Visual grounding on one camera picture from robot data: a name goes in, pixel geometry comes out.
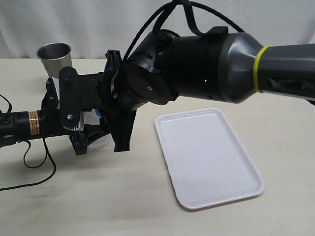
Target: yellow ring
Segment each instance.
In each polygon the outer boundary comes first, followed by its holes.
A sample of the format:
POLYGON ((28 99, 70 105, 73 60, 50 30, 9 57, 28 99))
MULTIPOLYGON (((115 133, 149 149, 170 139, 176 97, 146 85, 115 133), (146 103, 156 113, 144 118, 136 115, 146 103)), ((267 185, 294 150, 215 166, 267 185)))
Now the yellow ring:
POLYGON ((269 48, 269 46, 264 46, 259 53, 256 56, 255 63, 254 63, 254 68, 253 68, 253 77, 254 77, 254 88, 256 92, 261 92, 259 89, 259 84, 258 84, 258 66, 259 66, 259 61, 261 59, 261 56, 263 53, 269 48))

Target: stainless steel cup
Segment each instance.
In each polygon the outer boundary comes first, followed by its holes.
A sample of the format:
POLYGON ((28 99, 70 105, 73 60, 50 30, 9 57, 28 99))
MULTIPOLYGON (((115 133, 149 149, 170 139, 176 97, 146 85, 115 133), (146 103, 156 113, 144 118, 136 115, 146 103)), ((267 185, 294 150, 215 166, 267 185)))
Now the stainless steel cup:
POLYGON ((37 50, 37 56, 41 59, 49 77, 59 78, 59 71, 66 67, 72 67, 71 47, 65 43, 50 43, 37 50))

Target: white plastic tray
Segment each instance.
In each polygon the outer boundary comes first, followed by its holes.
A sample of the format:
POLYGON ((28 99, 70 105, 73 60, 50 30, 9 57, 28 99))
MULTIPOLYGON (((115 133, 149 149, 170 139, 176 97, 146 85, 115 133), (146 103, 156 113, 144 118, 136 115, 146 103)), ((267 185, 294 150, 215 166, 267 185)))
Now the white plastic tray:
POLYGON ((262 177, 219 110, 162 115, 156 129, 183 207, 201 209, 263 192, 262 177))

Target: table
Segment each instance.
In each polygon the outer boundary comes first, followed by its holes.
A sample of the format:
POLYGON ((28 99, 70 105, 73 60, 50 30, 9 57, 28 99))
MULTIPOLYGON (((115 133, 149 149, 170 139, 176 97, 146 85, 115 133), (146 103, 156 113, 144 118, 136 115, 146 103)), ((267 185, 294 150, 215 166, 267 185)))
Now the table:
MULTIPOLYGON (((79 74, 102 71, 105 60, 74 59, 79 74)), ((0 94, 13 111, 40 108, 46 72, 38 59, 0 59, 0 94)), ((4 111, 7 105, 1 102, 4 111)), ((138 110, 131 151, 113 143, 75 156, 68 137, 47 139, 55 176, 35 186, 0 192, 2 236, 265 236, 314 235, 315 107, 257 94, 242 104, 179 98, 138 110), (254 199, 186 212, 174 197, 154 127, 162 114, 214 107, 221 110, 261 172, 266 188, 254 199)), ((23 164, 25 143, 0 149, 0 187, 38 181, 52 171, 23 164)), ((44 157, 34 140, 30 164, 44 157)))

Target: white backdrop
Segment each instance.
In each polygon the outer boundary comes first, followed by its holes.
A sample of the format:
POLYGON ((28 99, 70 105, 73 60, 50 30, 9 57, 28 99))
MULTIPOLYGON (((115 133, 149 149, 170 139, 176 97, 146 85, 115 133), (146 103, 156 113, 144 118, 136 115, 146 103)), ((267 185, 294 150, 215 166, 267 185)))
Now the white backdrop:
MULTIPOLYGON (((150 15, 170 0, 1 0, 0 58, 35 58, 50 42, 72 47, 72 58, 104 58, 108 49, 124 53, 150 15)), ((314 0, 195 0, 231 18, 260 43, 314 42, 314 0)), ((195 9, 202 31, 225 25, 195 9)), ((164 25, 189 35, 183 9, 164 25)))

